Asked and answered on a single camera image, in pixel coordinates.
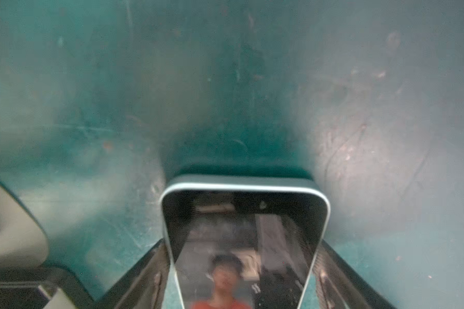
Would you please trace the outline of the silver round phone stand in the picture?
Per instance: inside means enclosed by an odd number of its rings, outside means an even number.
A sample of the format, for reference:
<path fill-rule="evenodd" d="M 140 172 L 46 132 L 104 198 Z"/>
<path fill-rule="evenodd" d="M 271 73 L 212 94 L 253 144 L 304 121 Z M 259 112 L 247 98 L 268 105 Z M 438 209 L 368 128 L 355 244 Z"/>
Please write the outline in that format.
<path fill-rule="evenodd" d="M 43 229 L 0 184 L 0 269 L 38 267 L 48 254 Z"/>

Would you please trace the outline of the white edged phone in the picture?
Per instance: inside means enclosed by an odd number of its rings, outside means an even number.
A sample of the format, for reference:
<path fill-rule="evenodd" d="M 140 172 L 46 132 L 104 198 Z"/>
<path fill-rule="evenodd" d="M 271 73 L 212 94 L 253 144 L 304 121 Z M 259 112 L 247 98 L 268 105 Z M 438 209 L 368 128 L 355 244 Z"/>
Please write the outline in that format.
<path fill-rule="evenodd" d="M 300 308 L 331 205 L 299 178 L 186 175 L 160 199 L 183 308 Z"/>

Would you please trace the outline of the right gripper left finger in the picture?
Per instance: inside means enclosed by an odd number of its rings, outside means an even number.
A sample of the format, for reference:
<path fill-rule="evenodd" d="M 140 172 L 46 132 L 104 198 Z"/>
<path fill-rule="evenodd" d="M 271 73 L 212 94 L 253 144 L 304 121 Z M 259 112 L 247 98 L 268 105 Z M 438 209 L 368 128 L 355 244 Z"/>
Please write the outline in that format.
<path fill-rule="evenodd" d="M 168 250 L 160 239 L 91 307 L 160 309 L 169 271 Z"/>

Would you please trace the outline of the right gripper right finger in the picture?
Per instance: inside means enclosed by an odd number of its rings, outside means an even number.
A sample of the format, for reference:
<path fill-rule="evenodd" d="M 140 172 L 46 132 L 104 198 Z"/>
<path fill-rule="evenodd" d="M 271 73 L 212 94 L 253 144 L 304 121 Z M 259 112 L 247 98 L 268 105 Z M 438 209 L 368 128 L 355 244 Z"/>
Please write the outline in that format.
<path fill-rule="evenodd" d="M 325 241 L 318 246 L 313 273 L 320 308 L 395 309 Z"/>

